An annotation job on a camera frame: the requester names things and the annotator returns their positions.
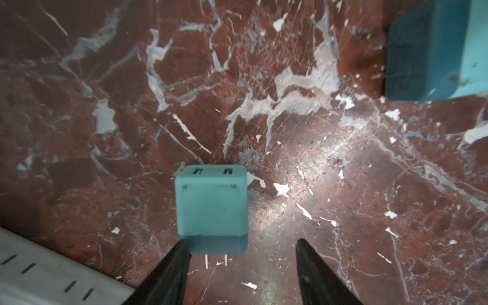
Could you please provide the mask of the white multicolour power strip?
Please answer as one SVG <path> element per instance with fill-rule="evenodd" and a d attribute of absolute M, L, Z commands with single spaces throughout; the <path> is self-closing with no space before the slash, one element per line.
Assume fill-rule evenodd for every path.
<path fill-rule="evenodd" d="M 1 230 L 1 304 L 123 304 L 135 289 Z"/>

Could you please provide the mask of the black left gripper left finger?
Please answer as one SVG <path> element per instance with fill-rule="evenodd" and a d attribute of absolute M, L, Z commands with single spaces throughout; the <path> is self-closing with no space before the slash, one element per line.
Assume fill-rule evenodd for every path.
<path fill-rule="evenodd" d="M 183 304 L 190 260 L 188 242 L 179 240 L 123 304 Z"/>

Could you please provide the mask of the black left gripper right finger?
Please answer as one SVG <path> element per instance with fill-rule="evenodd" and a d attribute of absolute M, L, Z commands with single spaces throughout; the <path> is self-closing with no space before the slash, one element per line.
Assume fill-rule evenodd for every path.
<path fill-rule="evenodd" d="M 303 238 L 296 244 L 297 275 L 302 303 L 307 305 L 362 302 L 345 286 L 314 248 Z"/>

